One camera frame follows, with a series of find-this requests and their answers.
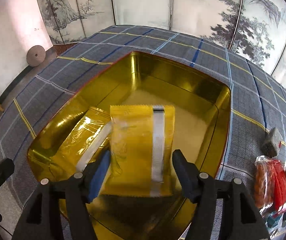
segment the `red packet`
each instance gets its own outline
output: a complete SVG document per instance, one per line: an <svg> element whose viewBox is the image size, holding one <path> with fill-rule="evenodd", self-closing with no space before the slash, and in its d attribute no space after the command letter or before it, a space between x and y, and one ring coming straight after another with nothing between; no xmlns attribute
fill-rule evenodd
<svg viewBox="0 0 286 240"><path fill-rule="evenodd" d="M286 174L279 160L274 166L274 207L278 215L286 211Z"/></svg>

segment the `plaid tablecloth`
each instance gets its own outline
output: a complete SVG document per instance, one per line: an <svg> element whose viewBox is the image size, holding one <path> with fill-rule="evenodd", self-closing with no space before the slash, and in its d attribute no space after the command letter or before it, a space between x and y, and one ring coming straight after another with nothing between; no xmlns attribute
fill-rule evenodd
<svg viewBox="0 0 286 240"><path fill-rule="evenodd" d="M229 139L218 179L240 178L252 192L254 162L262 155L265 130L275 126L283 137L278 159L286 163L286 90L271 76L200 38L146 26L111 26L70 48L34 76L0 119L0 151L14 160L10 186L21 204L37 185L26 159L35 135L89 79L134 50L184 63L230 87ZM218 201L212 239L218 237L221 213L222 202ZM66 239L71 239L68 223L63 220L63 224ZM276 239L283 238L285 232L286 228Z"/></svg>

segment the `gold foil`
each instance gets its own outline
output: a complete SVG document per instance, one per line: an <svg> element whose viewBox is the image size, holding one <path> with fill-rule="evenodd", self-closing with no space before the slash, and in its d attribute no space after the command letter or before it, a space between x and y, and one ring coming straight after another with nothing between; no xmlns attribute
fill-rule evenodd
<svg viewBox="0 0 286 240"><path fill-rule="evenodd" d="M174 133L175 108L163 106L164 149L160 167L153 167L153 106L111 106L111 175L103 194L119 196L169 196L170 156ZM153 179L152 169L162 170L161 181Z"/></svg>
<svg viewBox="0 0 286 240"><path fill-rule="evenodd" d="M90 106L110 113L111 105L173 105L175 130L172 150L215 176L225 149L231 113L231 92L201 71L156 55L134 51L91 79L37 135L28 150L36 179L54 180L48 164ZM169 197L103 195L87 204L99 240L177 240L195 212L175 184ZM64 200L60 208L66 216Z"/></svg>
<svg viewBox="0 0 286 240"><path fill-rule="evenodd" d="M91 107L86 112L62 143L57 153L51 157L52 162L49 168L56 181L68 179L75 172L80 171L76 169L78 162L110 120L110 116L98 108ZM103 143L90 158L91 162L96 160L96 156L107 144L108 137L105 137Z"/></svg>

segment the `mountain painting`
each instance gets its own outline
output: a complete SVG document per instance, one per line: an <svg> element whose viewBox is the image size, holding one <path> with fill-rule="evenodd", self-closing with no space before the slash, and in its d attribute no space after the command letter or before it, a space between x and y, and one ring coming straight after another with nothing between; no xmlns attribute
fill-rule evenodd
<svg viewBox="0 0 286 240"><path fill-rule="evenodd" d="M77 0L86 37L114 24L111 0Z"/></svg>
<svg viewBox="0 0 286 240"><path fill-rule="evenodd" d="M114 24L111 0L37 0L53 44L79 42Z"/></svg>

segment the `clear plastic bag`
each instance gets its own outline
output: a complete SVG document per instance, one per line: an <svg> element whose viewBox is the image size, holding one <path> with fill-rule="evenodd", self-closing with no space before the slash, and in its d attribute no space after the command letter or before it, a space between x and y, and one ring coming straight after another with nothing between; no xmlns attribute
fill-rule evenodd
<svg viewBox="0 0 286 240"><path fill-rule="evenodd" d="M286 211L286 174L279 160L256 158L255 203L263 215L273 205L275 216Z"/></svg>
<svg viewBox="0 0 286 240"><path fill-rule="evenodd" d="M49 169L55 180L68 179L95 161L101 150L108 146L111 130L110 116L101 109L90 107L51 157Z"/></svg>
<svg viewBox="0 0 286 240"><path fill-rule="evenodd" d="M273 161L267 156L256 158L256 182L254 185L254 199L260 214L272 206L274 195L274 167Z"/></svg>

